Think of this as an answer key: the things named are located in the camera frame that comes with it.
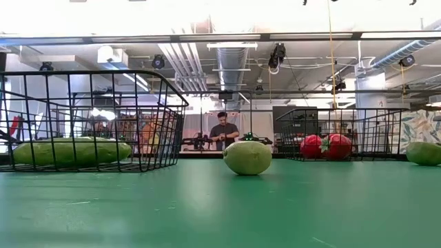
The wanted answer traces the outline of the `red toy tomato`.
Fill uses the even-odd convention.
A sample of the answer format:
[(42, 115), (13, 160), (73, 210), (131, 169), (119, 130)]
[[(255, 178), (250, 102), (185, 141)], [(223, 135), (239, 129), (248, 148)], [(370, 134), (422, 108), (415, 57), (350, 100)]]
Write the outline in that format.
[(322, 139), (316, 135), (306, 136), (300, 144), (300, 153), (305, 159), (316, 159), (322, 157)]
[(329, 161), (341, 161), (351, 155), (351, 140), (342, 134), (330, 134), (322, 140), (322, 155)]

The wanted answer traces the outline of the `green toy cucumber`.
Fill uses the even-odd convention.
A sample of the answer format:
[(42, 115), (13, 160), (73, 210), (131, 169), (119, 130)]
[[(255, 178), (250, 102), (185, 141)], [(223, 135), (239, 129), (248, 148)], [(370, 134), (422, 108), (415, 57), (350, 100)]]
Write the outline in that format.
[(406, 148), (406, 157), (417, 165), (441, 165), (441, 143), (412, 142)]
[(13, 151), (14, 161), (18, 164), (55, 165), (58, 168), (114, 163), (126, 159), (131, 153), (132, 148), (127, 143), (93, 136), (22, 143)]

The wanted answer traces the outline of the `green table mat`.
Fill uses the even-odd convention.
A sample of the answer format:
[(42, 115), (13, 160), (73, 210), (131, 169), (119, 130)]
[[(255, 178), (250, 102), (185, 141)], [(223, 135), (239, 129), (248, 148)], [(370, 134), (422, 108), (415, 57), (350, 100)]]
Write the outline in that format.
[(441, 167), (220, 159), (0, 173), (0, 248), (441, 248)]

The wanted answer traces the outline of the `person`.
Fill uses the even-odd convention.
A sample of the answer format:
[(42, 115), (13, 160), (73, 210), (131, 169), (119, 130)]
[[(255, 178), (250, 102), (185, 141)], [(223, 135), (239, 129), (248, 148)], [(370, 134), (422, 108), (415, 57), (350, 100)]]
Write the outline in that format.
[(222, 151), (235, 142), (239, 137), (239, 131), (235, 124), (227, 121), (227, 113), (217, 114), (219, 124), (213, 126), (209, 133), (209, 138), (215, 143), (216, 151)]

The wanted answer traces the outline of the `pale ceiling pipe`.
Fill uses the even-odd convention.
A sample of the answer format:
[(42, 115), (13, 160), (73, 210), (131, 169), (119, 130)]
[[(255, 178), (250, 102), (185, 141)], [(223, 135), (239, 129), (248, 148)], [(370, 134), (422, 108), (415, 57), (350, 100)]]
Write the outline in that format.
[(410, 41), (402, 43), (394, 50), (389, 51), (387, 54), (371, 60), (369, 62), (369, 67), (373, 69), (385, 68), (386, 66), (397, 63), (398, 61), (405, 59), (408, 56), (412, 56), (413, 53), (422, 50), (423, 48), (428, 47), (437, 41), (437, 39), (412, 38), (412, 31), (405, 31), (405, 33), (410, 36)]

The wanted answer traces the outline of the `black ceiling-hung device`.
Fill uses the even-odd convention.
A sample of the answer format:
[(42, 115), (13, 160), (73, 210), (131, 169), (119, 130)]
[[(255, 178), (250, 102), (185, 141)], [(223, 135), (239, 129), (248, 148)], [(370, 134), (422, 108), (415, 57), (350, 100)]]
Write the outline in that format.
[(283, 43), (275, 45), (273, 52), (270, 54), (268, 66), (271, 69), (277, 69), (286, 57), (286, 48)]

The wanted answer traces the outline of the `silver ventilation duct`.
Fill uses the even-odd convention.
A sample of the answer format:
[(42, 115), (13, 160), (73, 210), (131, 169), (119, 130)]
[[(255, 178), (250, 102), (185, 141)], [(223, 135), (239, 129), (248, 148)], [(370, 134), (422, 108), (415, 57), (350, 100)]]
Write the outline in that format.
[(216, 58), (221, 90), (239, 91), (243, 82), (248, 48), (217, 48)]

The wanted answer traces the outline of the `black cabinet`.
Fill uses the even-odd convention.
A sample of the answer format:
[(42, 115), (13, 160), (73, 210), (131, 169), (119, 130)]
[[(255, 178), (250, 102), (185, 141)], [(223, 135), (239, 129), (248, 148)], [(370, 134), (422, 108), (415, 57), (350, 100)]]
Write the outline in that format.
[(273, 130), (275, 134), (315, 134), (318, 131), (317, 107), (295, 105), (273, 106)]

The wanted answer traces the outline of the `leaf-patterned partition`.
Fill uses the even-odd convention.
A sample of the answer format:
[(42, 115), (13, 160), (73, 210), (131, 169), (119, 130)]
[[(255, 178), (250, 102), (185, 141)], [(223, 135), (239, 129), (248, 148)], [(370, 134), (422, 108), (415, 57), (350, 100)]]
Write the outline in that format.
[(412, 142), (441, 143), (441, 111), (406, 111), (393, 117), (397, 121), (394, 130), (400, 132), (393, 136), (393, 142), (398, 143), (394, 152), (405, 154)]

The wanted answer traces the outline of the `green toy lime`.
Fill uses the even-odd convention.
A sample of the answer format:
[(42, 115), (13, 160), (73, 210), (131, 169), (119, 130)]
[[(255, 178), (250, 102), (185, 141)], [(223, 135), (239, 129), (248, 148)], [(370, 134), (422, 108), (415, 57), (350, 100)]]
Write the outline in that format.
[(271, 165), (271, 150), (257, 141), (238, 141), (223, 151), (223, 160), (233, 172), (241, 176), (255, 176)]

